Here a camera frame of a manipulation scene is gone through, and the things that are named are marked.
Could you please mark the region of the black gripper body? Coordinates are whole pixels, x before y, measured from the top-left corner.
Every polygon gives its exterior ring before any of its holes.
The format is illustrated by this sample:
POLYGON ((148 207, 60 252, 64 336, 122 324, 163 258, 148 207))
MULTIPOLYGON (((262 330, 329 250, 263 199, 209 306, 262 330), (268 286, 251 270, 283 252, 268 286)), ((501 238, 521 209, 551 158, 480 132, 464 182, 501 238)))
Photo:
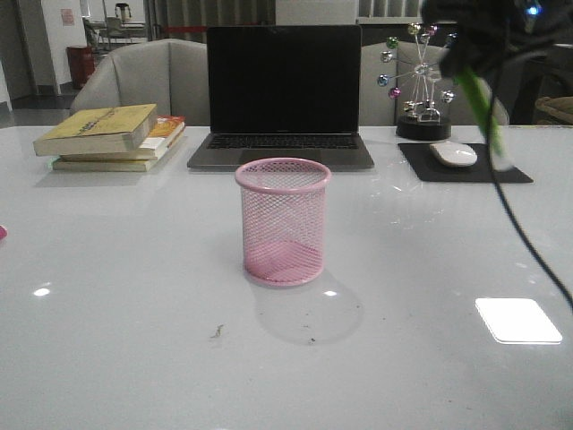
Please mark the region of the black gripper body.
POLYGON ((570 1, 425 1, 421 16, 428 24, 456 24, 457 37, 440 60, 451 78, 536 56, 572 32, 570 1))

